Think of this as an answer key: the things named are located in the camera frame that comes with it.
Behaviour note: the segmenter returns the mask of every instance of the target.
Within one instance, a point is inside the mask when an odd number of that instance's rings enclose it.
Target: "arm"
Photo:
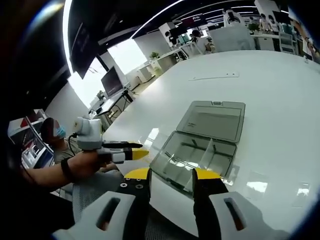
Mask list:
[[[97,172],[103,162],[109,161],[108,159],[99,158],[97,152],[90,151],[78,153],[70,158],[67,163],[75,178],[84,179]],[[29,182],[33,183],[34,180],[37,185],[48,188],[51,191],[70,183],[65,177],[60,164],[40,169],[27,169],[26,172],[23,172],[23,176]]]
[[[101,167],[101,168],[99,169],[99,172],[100,172],[100,173],[107,173],[107,172],[109,172],[109,171],[111,171],[111,170],[118,170],[117,165],[115,165],[113,162],[111,162],[111,163],[109,163],[109,164]]]

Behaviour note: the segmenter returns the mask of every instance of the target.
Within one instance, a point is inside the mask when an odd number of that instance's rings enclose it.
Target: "black wristband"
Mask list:
[[[66,177],[66,179],[68,179],[70,182],[75,183],[77,181],[77,179],[75,178],[75,176],[72,174],[70,167],[68,165],[68,160],[69,158],[65,158],[61,161],[60,165],[61,165],[61,169],[63,172],[63,175]]]

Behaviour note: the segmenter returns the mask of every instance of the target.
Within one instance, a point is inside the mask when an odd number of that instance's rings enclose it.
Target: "office chair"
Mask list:
[[[296,55],[292,35],[279,32],[280,50],[283,53]]]

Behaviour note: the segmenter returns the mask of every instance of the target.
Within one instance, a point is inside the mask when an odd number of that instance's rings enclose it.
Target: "wall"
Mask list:
[[[139,46],[142,53],[148,60],[150,59],[149,56],[152,52],[157,52],[161,56],[171,51],[169,48],[169,45],[167,44],[165,38],[162,36],[160,31],[155,31],[155,32],[137,37],[134,39],[134,41]],[[100,57],[109,69],[112,67],[115,68],[120,78],[120,81],[124,86],[132,90],[138,84],[141,83],[141,81],[137,77],[136,69],[124,75],[124,73],[121,71],[121,69],[116,64],[115,60],[112,58],[109,52],[105,52]]]
[[[268,15],[273,16],[274,20],[276,20],[273,11],[280,12],[275,1],[272,0],[255,0],[254,4],[256,5],[257,10],[260,14],[264,14],[268,19]]]
[[[69,83],[58,92],[49,104],[45,113],[65,127],[67,136],[72,134],[77,117],[87,117],[88,108],[77,96]]]
[[[134,40],[148,60],[150,59],[149,56],[152,52],[159,53],[161,56],[171,51],[166,39],[160,31],[154,31],[137,37]]]
[[[137,78],[136,70],[133,70],[127,75],[124,75],[109,52],[105,52],[100,57],[109,69],[112,67],[115,68],[123,86],[133,89],[140,83],[140,80]]]

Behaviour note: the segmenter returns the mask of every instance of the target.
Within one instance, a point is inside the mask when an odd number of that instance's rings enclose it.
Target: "clear plastic container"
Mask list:
[[[234,143],[174,131],[150,167],[168,184],[192,193],[192,169],[208,169],[224,177],[236,148]]]

